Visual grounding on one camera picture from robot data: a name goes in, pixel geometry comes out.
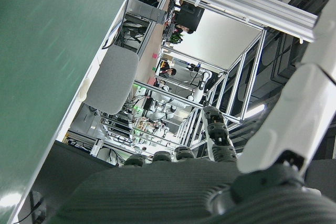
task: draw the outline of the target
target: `light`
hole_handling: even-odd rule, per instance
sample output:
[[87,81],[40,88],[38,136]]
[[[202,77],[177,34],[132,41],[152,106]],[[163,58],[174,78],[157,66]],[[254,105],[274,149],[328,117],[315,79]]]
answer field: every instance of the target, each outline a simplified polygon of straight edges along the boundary
[[251,109],[251,110],[249,110],[249,111],[246,112],[245,118],[250,118],[251,116],[254,116],[254,115],[260,113],[264,109],[265,109],[265,105],[264,104],[256,106],[255,108],[253,108],[253,109]]
[[10,207],[17,203],[19,203],[21,199],[21,194],[14,193],[14,194],[7,194],[6,196],[0,199],[0,207]]

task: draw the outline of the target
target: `green table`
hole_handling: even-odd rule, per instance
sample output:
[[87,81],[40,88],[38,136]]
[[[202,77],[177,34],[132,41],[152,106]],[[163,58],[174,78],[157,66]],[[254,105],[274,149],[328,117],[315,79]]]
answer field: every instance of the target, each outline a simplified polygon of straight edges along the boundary
[[30,190],[123,2],[0,0],[0,223]]

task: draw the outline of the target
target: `ceiling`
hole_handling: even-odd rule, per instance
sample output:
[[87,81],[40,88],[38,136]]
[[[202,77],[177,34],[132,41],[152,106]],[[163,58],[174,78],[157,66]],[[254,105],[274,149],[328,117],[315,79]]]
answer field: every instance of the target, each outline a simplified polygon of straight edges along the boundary
[[228,68],[256,37],[258,30],[206,10],[197,31],[183,34],[183,42],[174,45],[175,49]]

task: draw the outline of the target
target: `textured gray surface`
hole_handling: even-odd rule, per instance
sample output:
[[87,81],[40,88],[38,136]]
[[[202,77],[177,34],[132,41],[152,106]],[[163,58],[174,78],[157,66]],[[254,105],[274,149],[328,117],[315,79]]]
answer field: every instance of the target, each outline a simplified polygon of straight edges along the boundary
[[139,57],[135,52],[111,46],[100,65],[84,103],[117,114],[131,91]]
[[266,189],[211,216],[206,202],[239,175],[233,162],[155,162],[92,175],[50,223],[336,223],[336,204],[295,186]]

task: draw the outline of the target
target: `chair backrest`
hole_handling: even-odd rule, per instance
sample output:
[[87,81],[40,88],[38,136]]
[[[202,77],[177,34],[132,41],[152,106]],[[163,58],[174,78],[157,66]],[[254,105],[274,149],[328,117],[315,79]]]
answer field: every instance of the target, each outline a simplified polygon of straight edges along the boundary
[[84,103],[109,114],[117,114],[132,88],[139,57],[128,49],[111,46],[93,80]]

